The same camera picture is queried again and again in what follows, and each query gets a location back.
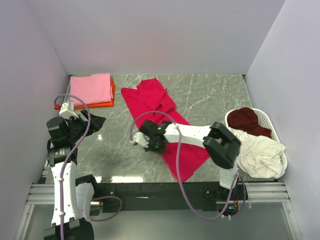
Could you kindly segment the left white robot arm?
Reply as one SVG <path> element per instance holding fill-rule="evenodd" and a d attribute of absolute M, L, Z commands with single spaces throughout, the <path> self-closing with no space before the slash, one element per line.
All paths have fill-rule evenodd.
<path fill-rule="evenodd" d="M 100 195 L 100 188 L 93 175 L 76 177 L 78 145 L 84 137 L 98 132 L 105 117 L 90 115 L 86 110 L 81 116 L 50 119 L 47 129 L 47 162 L 54 182 L 54 212 L 51 227 L 43 232 L 45 240 L 92 240 L 90 223 L 91 201 Z"/>

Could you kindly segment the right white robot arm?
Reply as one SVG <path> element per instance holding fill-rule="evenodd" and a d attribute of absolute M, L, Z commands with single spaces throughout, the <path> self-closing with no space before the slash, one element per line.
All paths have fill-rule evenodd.
<path fill-rule="evenodd" d="M 235 175 L 240 140 L 220 122 L 194 126 L 165 120 L 144 120 L 132 136 L 145 151 L 162 155 L 177 181 L 184 182 L 208 159 L 218 167 L 219 193 L 230 200 L 237 194 Z"/>

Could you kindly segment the crimson red t-shirt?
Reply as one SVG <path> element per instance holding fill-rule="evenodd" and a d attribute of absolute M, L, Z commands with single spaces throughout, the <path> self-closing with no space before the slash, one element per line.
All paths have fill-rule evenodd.
<path fill-rule="evenodd" d="M 142 80 L 136 88 L 123 87 L 120 92 L 134 120 L 143 113 L 160 111 L 170 115 L 178 124 L 190 124 L 176 110 L 175 102 L 157 78 Z M 181 181 L 190 178 L 208 158 L 203 147 L 182 144 L 179 155 Z"/>

